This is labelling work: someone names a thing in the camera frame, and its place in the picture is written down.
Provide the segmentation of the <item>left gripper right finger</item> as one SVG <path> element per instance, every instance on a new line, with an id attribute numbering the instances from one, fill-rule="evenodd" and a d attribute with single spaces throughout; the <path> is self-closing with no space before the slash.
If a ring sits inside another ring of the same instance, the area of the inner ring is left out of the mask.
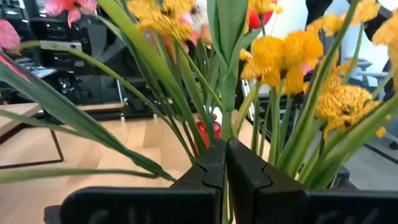
<path id="1" fill-rule="evenodd" d="M 226 163 L 236 223 L 397 223 L 397 192 L 309 190 L 238 139 Z"/>

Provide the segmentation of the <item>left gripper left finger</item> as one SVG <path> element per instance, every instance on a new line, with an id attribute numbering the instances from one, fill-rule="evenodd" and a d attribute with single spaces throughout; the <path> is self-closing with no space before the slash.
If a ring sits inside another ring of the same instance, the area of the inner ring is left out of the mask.
<path id="1" fill-rule="evenodd" d="M 212 224 L 221 222 L 226 145 L 215 141 L 168 188 L 88 187 L 69 195 L 64 224 Z"/>

